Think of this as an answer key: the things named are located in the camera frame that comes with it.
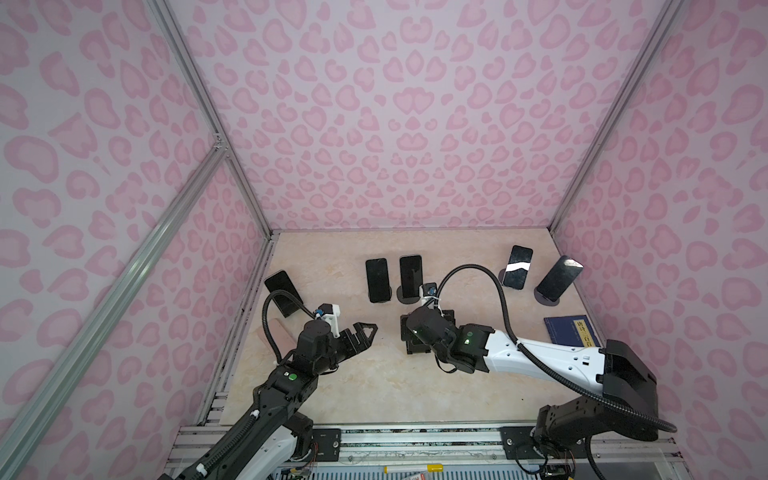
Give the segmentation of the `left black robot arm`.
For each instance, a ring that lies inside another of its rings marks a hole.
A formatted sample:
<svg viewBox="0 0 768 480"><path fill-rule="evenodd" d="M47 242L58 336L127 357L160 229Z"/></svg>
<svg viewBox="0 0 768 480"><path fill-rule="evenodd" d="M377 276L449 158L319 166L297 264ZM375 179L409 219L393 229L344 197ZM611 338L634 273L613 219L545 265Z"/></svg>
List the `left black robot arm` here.
<svg viewBox="0 0 768 480"><path fill-rule="evenodd" d="M371 347L378 331L357 322L334 335L324 320L304 326L296 348L253 391L253 402L179 479L266 479L291 459L309 460L313 421L299 412L320 376Z"/></svg>

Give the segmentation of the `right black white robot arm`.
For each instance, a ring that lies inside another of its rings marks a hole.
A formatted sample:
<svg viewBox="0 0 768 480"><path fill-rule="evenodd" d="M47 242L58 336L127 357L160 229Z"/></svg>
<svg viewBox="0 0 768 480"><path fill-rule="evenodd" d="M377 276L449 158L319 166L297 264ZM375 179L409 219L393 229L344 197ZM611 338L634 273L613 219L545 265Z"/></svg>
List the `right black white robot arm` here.
<svg viewBox="0 0 768 480"><path fill-rule="evenodd" d="M564 346L512 339L480 324L456 324L452 313L419 307L401 318L401 337L410 353L430 353L446 373L513 373L554 381L576 398L540 408L530 437L535 449L565 450L613 432L653 442L675 426L658 411L657 379L625 343L603 347Z"/></svg>

